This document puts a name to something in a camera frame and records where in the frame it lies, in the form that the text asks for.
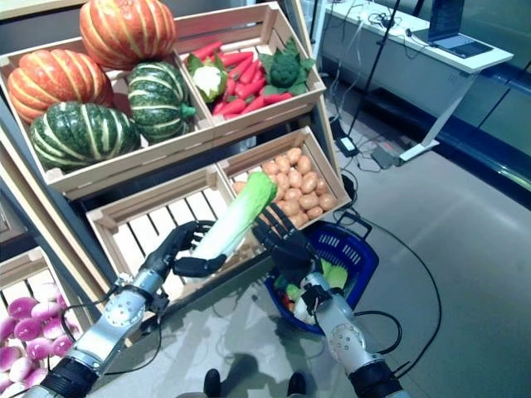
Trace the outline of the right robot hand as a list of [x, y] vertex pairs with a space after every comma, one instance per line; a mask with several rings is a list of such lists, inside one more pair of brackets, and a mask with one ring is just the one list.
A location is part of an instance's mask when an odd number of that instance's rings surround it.
[[290, 284], [301, 287], [308, 275], [323, 272], [310, 241], [275, 203], [256, 218], [252, 233]]

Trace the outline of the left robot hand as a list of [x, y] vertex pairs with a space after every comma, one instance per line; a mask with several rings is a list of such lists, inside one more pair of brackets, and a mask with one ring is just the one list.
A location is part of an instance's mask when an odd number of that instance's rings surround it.
[[169, 271], [191, 278], [214, 274], [226, 262], [226, 255], [220, 254], [209, 260], [196, 257], [176, 259], [178, 252], [196, 248], [213, 225], [213, 221], [189, 221], [174, 228], [163, 243], [149, 254], [139, 270], [153, 271], [162, 281], [168, 277]]

